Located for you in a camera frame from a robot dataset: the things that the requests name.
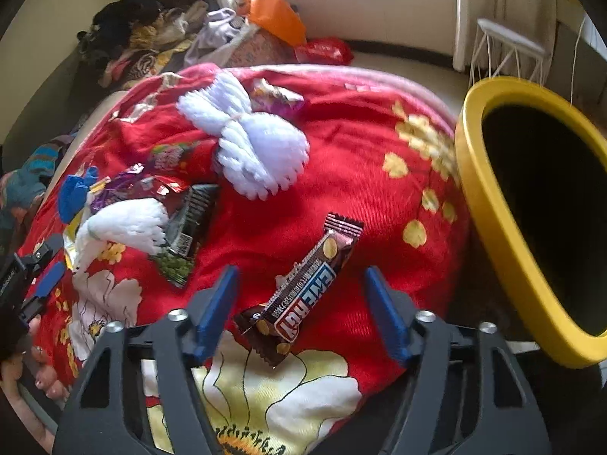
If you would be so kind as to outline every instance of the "red blanket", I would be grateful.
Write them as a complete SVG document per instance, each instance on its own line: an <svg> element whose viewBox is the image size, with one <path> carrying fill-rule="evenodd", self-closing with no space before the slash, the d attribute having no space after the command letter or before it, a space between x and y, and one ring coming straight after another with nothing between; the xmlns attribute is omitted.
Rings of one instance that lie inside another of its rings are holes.
<svg viewBox="0 0 607 455"><path fill-rule="evenodd" d="M222 191L186 288L169 284L145 254L110 244L82 277L66 273L36 341L60 379L72 383L108 321L154 322L210 287L228 264L242 272L234 311L263 303L275 290L275 276L288 273L318 241L328 212L361 220L365 230L350 261L305 319L287 360L269 370L229 322L212 365L197 373L207 412L227 451L257 453L253 449L265 446L273 451L263 453L299 454L402 373L381 347L366 308L361 284L366 267L377 265L389 284L420 308L438 314L447 308L468 226L450 164L451 134L427 105L396 90L240 69L236 75L249 90L254 78L264 77L308 100L292 120L310 143L303 175L288 191L249 201L213 172L217 139L196 130L175 108L179 96L208 86L214 73L202 65L181 77L165 74L136 86L96 127L63 175L96 165L101 176L114 176L146 162L155 145L200 141L188 163L178 167L181 176L217 180ZM38 212L21 253L63 231L58 192ZM240 389L230 391L239 380ZM148 387L153 393L153 381ZM154 426L161 436L162 428Z"/></svg>

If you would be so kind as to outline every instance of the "white yarn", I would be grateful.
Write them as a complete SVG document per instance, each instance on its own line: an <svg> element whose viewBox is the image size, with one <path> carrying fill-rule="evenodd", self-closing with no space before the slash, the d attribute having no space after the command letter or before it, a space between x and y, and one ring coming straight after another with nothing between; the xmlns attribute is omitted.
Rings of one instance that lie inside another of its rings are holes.
<svg viewBox="0 0 607 455"><path fill-rule="evenodd" d="M78 229L74 272L86 271L108 241L157 255L165 243L162 227L168 221L164 205L154 198L124 200L103 207Z"/></svg>
<svg viewBox="0 0 607 455"><path fill-rule="evenodd" d="M247 91L230 72L181 96L177 109L196 128L220 137L217 160L223 175L251 200L288 189L308 162L310 145L303 132L279 116L252 113Z"/></svg>

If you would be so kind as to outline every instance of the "silver bolt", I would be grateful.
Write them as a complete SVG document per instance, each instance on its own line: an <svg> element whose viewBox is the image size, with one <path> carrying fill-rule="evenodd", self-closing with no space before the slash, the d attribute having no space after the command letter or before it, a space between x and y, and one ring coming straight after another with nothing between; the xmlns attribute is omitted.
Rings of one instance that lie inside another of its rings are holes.
<svg viewBox="0 0 607 455"><path fill-rule="evenodd" d="M169 311L167 317L172 322L182 322L187 319L187 311L184 309L174 309Z"/></svg>
<svg viewBox="0 0 607 455"><path fill-rule="evenodd" d="M494 334L497 332L497 325L491 322L482 322L478 329L486 334Z"/></svg>
<svg viewBox="0 0 607 455"><path fill-rule="evenodd" d="M415 313L415 319L418 322L424 323L432 323L436 320L436 315L432 311L428 311L427 309L421 309L417 313Z"/></svg>
<svg viewBox="0 0 607 455"><path fill-rule="evenodd" d="M105 329L111 334L124 330L124 325L120 322L110 322L105 326Z"/></svg>

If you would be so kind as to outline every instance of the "blue gripper pad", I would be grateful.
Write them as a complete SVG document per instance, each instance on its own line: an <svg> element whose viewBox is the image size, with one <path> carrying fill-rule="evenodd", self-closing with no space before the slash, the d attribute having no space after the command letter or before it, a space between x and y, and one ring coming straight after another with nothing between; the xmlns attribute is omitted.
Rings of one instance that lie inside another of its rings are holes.
<svg viewBox="0 0 607 455"><path fill-rule="evenodd" d="M392 290L377 267L365 271L364 287L366 302L386 352L401 366L406 366L412 356L408 349L409 327L417 311L415 305L406 293Z"/></svg>
<svg viewBox="0 0 607 455"><path fill-rule="evenodd" d="M36 287L35 297L46 298L50 292L61 280L63 274L66 273L66 262L64 259L55 263L40 279L38 287Z"/></svg>
<svg viewBox="0 0 607 455"><path fill-rule="evenodd" d="M238 293L238 270L229 265L215 283L209 301L196 327L194 356L200 362L213 355Z"/></svg>

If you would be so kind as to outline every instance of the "red plastic bag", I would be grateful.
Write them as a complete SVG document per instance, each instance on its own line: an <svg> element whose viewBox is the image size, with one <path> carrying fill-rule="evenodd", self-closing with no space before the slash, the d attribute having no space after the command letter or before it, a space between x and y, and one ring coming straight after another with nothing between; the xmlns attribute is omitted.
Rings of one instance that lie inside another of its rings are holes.
<svg viewBox="0 0 607 455"><path fill-rule="evenodd" d="M312 39L295 48L295 57L299 63L318 65L350 65L354 59L350 47L338 38Z"/></svg>

